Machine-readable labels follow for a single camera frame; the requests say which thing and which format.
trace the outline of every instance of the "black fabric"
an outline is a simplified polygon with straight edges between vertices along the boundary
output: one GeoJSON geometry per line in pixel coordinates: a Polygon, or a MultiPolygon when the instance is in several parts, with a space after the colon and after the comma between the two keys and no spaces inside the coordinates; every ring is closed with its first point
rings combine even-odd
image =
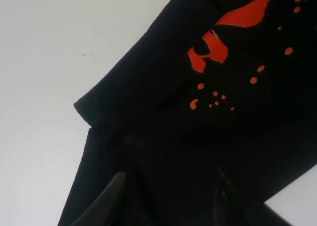
{"type": "Polygon", "coordinates": [[[317,163],[317,2],[270,0],[258,25],[215,25],[251,1],[171,0],[75,104],[92,128],[58,226],[75,221],[118,171],[127,172],[128,185],[117,225],[217,225],[219,169],[243,199],[233,204],[249,212],[248,223],[286,225],[268,216],[263,202],[317,163]],[[201,74],[186,53],[194,47],[206,54],[202,36],[210,29],[229,54],[224,64],[206,59],[201,74]],[[294,48],[290,56],[287,47],[294,48]]]}

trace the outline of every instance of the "white wall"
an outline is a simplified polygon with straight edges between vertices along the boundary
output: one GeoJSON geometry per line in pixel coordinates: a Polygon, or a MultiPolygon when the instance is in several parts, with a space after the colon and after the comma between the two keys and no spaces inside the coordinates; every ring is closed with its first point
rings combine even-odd
{"type": "Polygon", "coordinates": [[[168,1],[0,0],[1,226],[57,225],[89,128],[73,103],[168,1]]]}

